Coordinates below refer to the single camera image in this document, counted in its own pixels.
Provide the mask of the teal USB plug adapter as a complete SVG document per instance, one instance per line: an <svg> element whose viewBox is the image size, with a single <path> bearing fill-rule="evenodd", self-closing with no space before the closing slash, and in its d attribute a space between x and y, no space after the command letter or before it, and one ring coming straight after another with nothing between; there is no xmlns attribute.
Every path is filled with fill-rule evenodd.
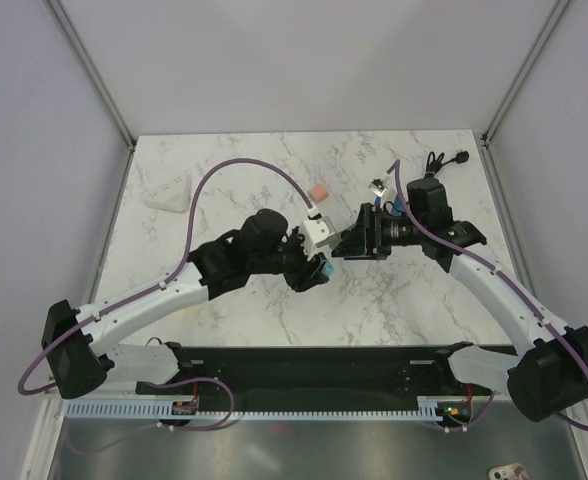
<svg viewBox="0 0 588 480"><path fill-rule="evenodd" d="M323 261L323 265L322 265L322 269L321 269L321 274L324 278L325 281L329 281L331 276L334 273L334 267L332 265L332 263L329 260L324 260Z"/></svg>

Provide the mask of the blue cube socket adapter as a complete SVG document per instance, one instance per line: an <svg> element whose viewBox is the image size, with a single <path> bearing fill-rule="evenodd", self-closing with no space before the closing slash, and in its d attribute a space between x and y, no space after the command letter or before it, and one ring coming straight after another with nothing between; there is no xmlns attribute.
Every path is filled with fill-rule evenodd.
<svg viewBox="0 0 588 480"><path fill-rule="evenodd" d="M393 201L383 201L382 199L377 198L374 202L374 205L391 216L402 216L405 214L404 207L398 197L396 197Z"/></svg>

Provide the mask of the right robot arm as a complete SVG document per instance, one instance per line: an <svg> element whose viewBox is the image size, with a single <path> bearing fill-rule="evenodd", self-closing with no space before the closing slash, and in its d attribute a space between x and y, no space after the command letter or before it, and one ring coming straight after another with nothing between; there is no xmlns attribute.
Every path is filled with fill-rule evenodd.
<svg viewBox="0 0 588 480"><path fill-rule="evenodd" d="M515 349L502 354L469 342L446 347L431 371L434 386L451 394L474 384L504 394L534 422L587 400L588 327L571 328L507 273L485 236L454 219L437 179L414 180L407 194L398 215L381 205L361 205L332 256L384 260L395 247L420 247L477 298Z"/></svg>

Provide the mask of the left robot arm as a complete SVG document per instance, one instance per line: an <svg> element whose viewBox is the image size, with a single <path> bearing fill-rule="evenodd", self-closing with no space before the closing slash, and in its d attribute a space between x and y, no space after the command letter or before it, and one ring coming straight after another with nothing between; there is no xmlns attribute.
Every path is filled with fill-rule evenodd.
<svg viewBox="0 0 588 480"><path fill-rule="evenodd" d="M114 349L126 337L178 310L243 288L253 275L281 275L297 293L327 283L332 269L320 249L334 232L327 217L289 228L281 214L262 209L240 228L190 252L178 272L139 291L79 308L66 300L53 304L41 346L55 388L64 399L98 389L122 366Z"/></svg>

